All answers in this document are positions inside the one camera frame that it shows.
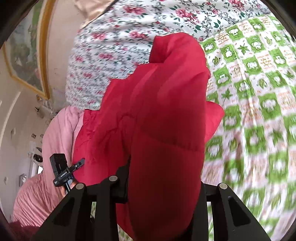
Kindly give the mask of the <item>person's left hand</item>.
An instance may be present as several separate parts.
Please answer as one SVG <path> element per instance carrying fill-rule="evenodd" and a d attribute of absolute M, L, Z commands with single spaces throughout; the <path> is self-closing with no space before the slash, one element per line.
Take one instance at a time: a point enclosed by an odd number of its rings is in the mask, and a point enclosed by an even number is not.
<path fill-rule="evenodd" d="M 64 186 L 60 187 L 60 191 L 62 194 L 62 197 L 65 197 L 72 188 L 74 188 L 78 182 L 76 180 L 67 182 Z"/>

